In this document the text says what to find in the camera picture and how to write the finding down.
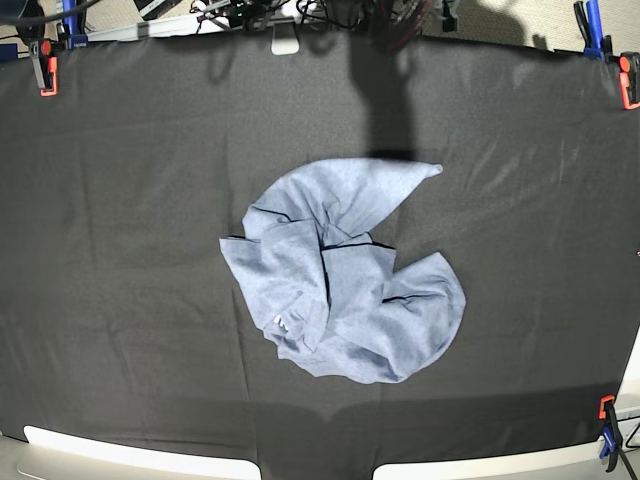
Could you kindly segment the blue-grey t-shirt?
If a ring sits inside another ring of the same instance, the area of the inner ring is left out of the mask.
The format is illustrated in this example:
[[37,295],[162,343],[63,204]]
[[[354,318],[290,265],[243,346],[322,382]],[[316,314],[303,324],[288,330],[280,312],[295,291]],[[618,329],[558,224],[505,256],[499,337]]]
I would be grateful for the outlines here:
[[251,204],[244,233],[220,242],[255,326],[281,359],[313,376],[396,384],[437,361],[466,306],[446,258],[402,269],[372,230],[438,164],[316,161],[282,176]]

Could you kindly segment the black table cloth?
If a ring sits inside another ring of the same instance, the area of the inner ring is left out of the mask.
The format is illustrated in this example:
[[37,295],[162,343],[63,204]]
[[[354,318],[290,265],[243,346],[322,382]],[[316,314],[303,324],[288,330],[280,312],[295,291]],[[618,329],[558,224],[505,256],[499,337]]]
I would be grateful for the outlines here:
[[[204,35],[1,68],[1,429],[256,462],[267,479],[596,438],[639,327],[639,115],[577,56]],[[218,240],[307,162],[439,163],[375,230],[467,297],[399,385],[316,379],[253,326]]]

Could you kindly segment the blue clamp far left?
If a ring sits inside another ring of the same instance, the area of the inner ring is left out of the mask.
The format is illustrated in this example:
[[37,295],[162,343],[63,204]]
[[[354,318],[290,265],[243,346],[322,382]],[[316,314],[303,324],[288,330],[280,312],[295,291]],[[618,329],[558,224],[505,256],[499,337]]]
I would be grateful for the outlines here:
[[[74,8],[82,7],[85,4],[86,1],[84,0],[57,0],[56,12],[66,13]],[[66,16],[56,24],[58,40],[61,41],[68,50],[86,47],[88,45],[88,38],[85,27],[86,10]]]

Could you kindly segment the orange clamp far left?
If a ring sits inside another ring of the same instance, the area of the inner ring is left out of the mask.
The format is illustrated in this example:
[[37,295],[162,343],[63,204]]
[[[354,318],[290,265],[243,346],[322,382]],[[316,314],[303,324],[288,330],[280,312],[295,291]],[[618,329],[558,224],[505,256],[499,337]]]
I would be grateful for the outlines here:
[[33,64],[36,84],[42,97],[58,93],[58,64],[50,40],[37,40],[29,45],[29,58]]

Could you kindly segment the blue clamp far right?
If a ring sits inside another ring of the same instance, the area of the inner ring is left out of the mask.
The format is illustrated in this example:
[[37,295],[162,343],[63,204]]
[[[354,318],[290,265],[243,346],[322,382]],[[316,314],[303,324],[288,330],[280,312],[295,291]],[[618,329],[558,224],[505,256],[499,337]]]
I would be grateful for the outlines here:
[[575,1],[573,11],[584,41],[583,54],[590,59],[610,62],[612,40],[603,34],[599,1]]

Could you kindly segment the orange clamp far right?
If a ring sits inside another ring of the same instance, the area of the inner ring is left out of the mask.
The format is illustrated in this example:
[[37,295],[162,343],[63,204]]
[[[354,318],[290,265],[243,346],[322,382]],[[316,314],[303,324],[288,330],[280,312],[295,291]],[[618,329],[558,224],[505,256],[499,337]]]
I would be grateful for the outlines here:
[[618,60],[619,83],[626,110],[639,108],[639,53],[623,52]]

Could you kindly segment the orange blue clamp near right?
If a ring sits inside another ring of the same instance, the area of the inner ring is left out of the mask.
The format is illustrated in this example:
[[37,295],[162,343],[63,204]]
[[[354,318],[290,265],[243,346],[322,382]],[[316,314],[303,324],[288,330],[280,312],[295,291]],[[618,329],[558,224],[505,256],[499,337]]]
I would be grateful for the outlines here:
[[599,454],[599,458],[608,459],[606,468],[607,473],[612,473],[615,470],[620,456],[620,447],[622,445],[622,435],[619,430],[614,402],[614,395],[602,397],[598,411],[598,418],[603,422],[601,435],[604,439],[604,446]]

